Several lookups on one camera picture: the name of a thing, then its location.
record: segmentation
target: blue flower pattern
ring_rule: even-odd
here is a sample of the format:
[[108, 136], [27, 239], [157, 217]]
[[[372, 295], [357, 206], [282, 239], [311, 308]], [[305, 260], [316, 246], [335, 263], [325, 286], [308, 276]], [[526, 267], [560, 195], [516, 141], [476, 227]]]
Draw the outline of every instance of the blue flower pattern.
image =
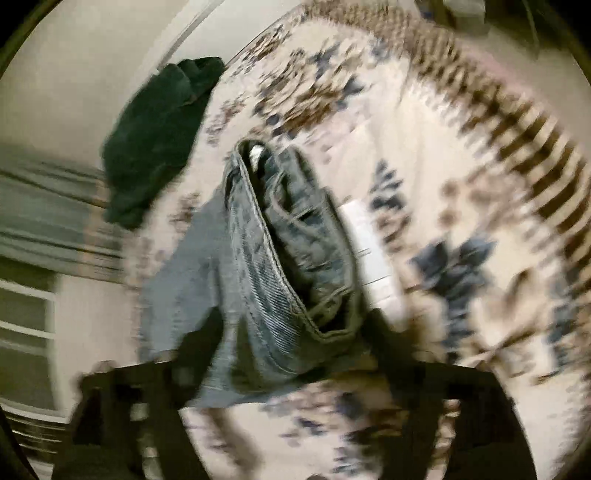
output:
[[378, 471], [385, 437], [399, 435], [402, 428], [402, 410], [393, 407], [368, 408], [356, 392], [342, 392], [330, 403], [312, 401], [313, 405], [306, 407], [278, 398], [269, 400], [260, 410], [271, 417], [291, 416], [293, 427], [280, 434], [291, 447], [301, 446], [301, 441], [307, 436], [322, 437], [329, 432], [328, 421], [319, 420], [320, 409], [328, 416], [335, 415], [351, 425], [351, 430], [340, 437], [340, 445], [335, 447], [335, 465], [332, 468], [332, 473], [351, 478], [360, 473]]
[[339, 51], [339, 47], [340, 42], [336, 42], [331, 47], [318, 51], [308, 59], [308, 62], [316, 64], [316, 80], [319, 80], [329, 69], [330, 59]]
[[564, 273], [564, 276], [555, 280], [551, 290], [551, 296], [558, 299], [560, 304], [552, 311], [553, 322], [546, 341], [552, 347], [558, 371], [562, 371], [569, 363], [569, 356], [560, 342], [575, 328], [575, 318], [578, 312], [573, 302], [571, 290], [578, 279], [578, 270], [569, 269]]
[[491, 256], [495, 243], [474, 235], [460, 247], [450, 250], [443, 239], [427, 245], [411, 259], [423, 275], [421, 288], [446, 302], [447, 338], [443, 346], [450, 363], [458, 359], [459, 340], [473, 333], [467, 325], [469, 303], [478, 288], [488, 283], [482, 266]]
[[396, 170], [389, 170], [384, 159], [380, 160], [374, 172], [374, 182], [369, 190], [372, 196], [369, 207], [372, 210], [387, 208], [402, 210], [406, 203], [399, 190], [402, 180], [396, 178]]
[[380, 39], [371, 44], [370, 52], [376, 63], [388, 61], [392, 57], [392, 48], [387, 42]]

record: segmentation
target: jeans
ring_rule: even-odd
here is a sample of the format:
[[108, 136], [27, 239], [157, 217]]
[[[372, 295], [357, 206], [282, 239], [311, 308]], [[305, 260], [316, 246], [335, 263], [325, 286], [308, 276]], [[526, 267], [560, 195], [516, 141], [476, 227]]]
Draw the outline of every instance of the jeans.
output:
[[203, 407], [316, 379], [357, 342], [363, 318], [353, 252], [301, 153], [246, 140], [227, 162], [143, 295], [143, 361], [174, 349], [220, 306], [225, 332], [195, 402]]

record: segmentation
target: bed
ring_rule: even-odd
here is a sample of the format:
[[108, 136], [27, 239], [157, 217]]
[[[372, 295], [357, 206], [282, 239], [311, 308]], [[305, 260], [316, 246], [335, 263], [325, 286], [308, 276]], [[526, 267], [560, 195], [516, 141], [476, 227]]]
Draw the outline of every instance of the bed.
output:
[[[144, 74], [174, 55], [160, 48]], [[244, 137], [299, 148], [338, 205], [365, 205], [400, 279], [401, 328], [417, 355], [492, 370], [538, 478], [564, 478], [591, 424], [591, 175], [556, 118], [484, 71], [451, 32], [403, 9], [297, 6], [230, 63], [187, 167], [127, 239], [136, 321], [142, 283]], [[433, 288], [441, 275], [470, 286], [462, 301]], [[446, 404], [429, 479], [445, 473], [459, 408]], [[183, 416], [212, 478], [253, 479], [377, 479], [383, 439], [405, 418], [371, 369]], [[155, 456], [146, 461], [157, 476]]]

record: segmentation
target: green towel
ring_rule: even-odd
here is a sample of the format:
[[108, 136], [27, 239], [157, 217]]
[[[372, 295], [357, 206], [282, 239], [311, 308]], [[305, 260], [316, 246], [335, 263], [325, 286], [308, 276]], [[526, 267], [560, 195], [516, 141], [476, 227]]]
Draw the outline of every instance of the green towel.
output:
[[186, 165], [223, 71], [218, 57], [166, 65], [127, 105], [103, 146], [107, 221], [130, 230], [141, 225], [158, 192]]

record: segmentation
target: brown floral pattern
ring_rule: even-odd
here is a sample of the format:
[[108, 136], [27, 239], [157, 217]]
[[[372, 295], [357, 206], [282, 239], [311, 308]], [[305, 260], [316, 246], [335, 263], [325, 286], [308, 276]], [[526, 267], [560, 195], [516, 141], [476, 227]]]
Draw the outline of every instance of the brown floral pattern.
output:
[[468, 201], [483, 218], [484, 230], [492, 233], [501, 226], [515, 225], [521, 220], [519, 207], [525, 197], [522, 178], [479, 168], [468, 176], [465, 185]]
[[189, 227], [193, 212], [199, 207], [199, 198], [200, 195], [195, 192], [185, 195], [179, 200], [177, 211], [168, 218], [177, 232], [185, 232]]
[[216, 147], [219, 137], [227, 127], [232, 118], [237, 116], [246, 106], [245, 96], [239, 95], [234, 100], [226, 100], [222, 103], [220, 111], [213, 117], [211, 122], [207, 123], [205, 132], [207, 134], [207, 143]]
[[401, 8], [373, 2], [365, 5], [348, 4], [341, 0], [311, 2], [304, 6], [303, 15], [307, 20], [322, 18], [369, 31], [390, 48], [399, 51], [410, 33], [411, 24], [416, 22], [410, 13]]
[[273, 137], [295, 138], [346, 109], [349, 97], [363, 90], [352, 73], [361, 54], [353, 47], [342, 54], [340, 48], [337, 41], [311, 56], [295, 50], [287, 64], [262, 79], [254, 113], [264, 118]]
[[232, 77], [250, 73], [257, 62], [271, 55], [291, 36], [290, 28], [293, 28], [293, 26], [295, 26], [294, 22], [292, 22], [291, 25], [279, 24], [255, 39], [253, 44], [246, 48], [246, 53], [242, 56], [236, 69], [232, 72]]
[[[476, 329], [478, 320], [473, 318], [476, 333], [470, 339], [472, 344], [468, 349], [472, 350], [473, 356], [466, 355], [463, 361], [466, 366], [493, 371], [504, 383], [533, 369], [534, 357], [528, 352], [528, 343], [535, 335], [543, 334], [551, 323], [550, 305], [539, 302], [535, 295], [538, 288], [541, 285], [535, 281], [534, 274], [526, 270], [514, 277], [507, 292], [493, 287], [485, 289], [481, 294], [481, 301], [486, 304], [485, 321], [506, 326], [505, 333], [491, 342]], [[531, 382], [539, 384], [556, 371], [553, 368], [546, 374], [535, 375]]]

